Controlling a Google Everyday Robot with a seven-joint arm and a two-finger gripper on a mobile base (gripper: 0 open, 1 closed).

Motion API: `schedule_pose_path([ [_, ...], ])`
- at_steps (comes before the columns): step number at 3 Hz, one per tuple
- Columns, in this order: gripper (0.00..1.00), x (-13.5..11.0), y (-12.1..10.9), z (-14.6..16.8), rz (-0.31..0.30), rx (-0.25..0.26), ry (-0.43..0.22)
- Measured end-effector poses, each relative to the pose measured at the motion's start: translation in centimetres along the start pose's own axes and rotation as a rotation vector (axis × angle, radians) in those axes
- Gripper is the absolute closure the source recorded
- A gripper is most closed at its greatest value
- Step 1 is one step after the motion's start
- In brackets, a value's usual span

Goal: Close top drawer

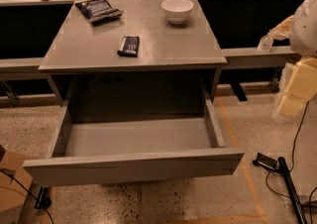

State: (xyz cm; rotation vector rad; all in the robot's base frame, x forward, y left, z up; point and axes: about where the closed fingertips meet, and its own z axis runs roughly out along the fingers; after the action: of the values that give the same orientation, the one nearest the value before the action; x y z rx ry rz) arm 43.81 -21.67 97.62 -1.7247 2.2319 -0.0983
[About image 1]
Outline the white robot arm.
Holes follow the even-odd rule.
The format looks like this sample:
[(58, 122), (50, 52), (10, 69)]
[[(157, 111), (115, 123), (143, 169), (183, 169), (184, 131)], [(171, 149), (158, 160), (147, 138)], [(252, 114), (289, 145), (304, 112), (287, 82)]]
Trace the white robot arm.
[(287, 66), (286, 83), (276, 98), (273, 119), (286, 122), (297, 117), (317, 94), (317, 0), (304, 0), (295, 13), (268, 32), (275, 40), (289, 39), (301, 60)]

